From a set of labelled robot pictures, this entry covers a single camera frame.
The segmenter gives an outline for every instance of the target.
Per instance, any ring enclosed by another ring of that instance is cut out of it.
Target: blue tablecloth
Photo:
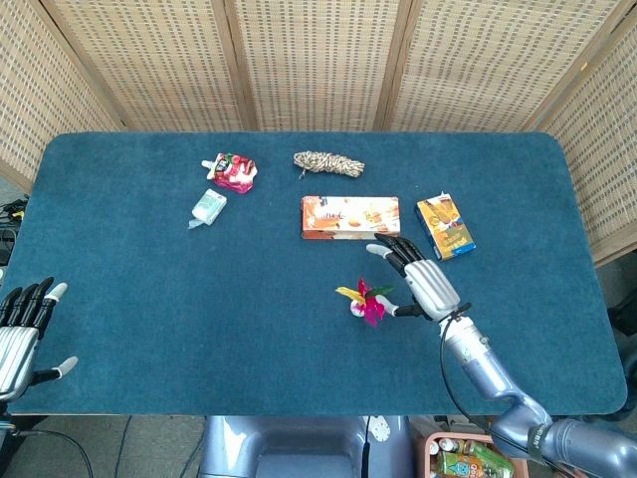
[[[293,153],[363,160],[358,179],[308,173]],[[246,195],[206,180],[202,159],[256,160]],[[228,197],[187,230],[208,187]],[[618,408],[625,385],[563,153],[543,133],[64,134],[48,146],[4,292],[69,283],[38,365],[80,362],[12,411],[56,413],[451,413],[439,329],[355,319],[337,286],[400,277],[362,241],[301,238],[309,194],[398,196],[402,234],[433,257],[413,212],[452,194],[477,249],[442,264],[520,385],[554,414]],[[493,413],[452,357],[472,413]]]

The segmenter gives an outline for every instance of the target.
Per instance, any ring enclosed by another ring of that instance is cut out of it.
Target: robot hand
[[[425,259],[414,244],[402,237],[375,234],[384,244],[368,244],[367,251],[377,254],[407,281],[417,306],[397,307],[385,298],[379,300],[392,316],[425,315],[440,322],[460,308],[460,297],[440,268]]]
[[[33,371],[38,343],[67,290],[58,284],[49,294],[53,277],[26,289],[14,289],[0,304],[0,402],[20,397],[29,385],[62,378],[76,365],[76,357],[57,367]]]

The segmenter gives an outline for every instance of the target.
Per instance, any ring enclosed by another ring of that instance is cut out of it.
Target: green leaf
[[[365,294],[365,297],[386,296],[393,290],[394,286],[377,287],[376,289],[372,289],[367,294]]]

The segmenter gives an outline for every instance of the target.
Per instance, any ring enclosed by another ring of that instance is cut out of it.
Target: wicker partition
[[[220,4],[44,2],[125,112],[129,128],[242,129],[214,3]]]
[[[398,6],[237,0],[259,129],[372,129]]]
[[[0,171],[26,191],[55,135],[121,127],[43,13],[26,0],[0,5]]]
[[[598,264],[637,247],[637,11],[541,127],[562,144]]]
[[[521,129],[613,6],[424,0],[386,126]]]

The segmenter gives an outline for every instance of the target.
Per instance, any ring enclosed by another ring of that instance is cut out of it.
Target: yellow box
[[[469,229],[449,194],[418,201],[416,215],[438,259],[446,261],[476,248]]]

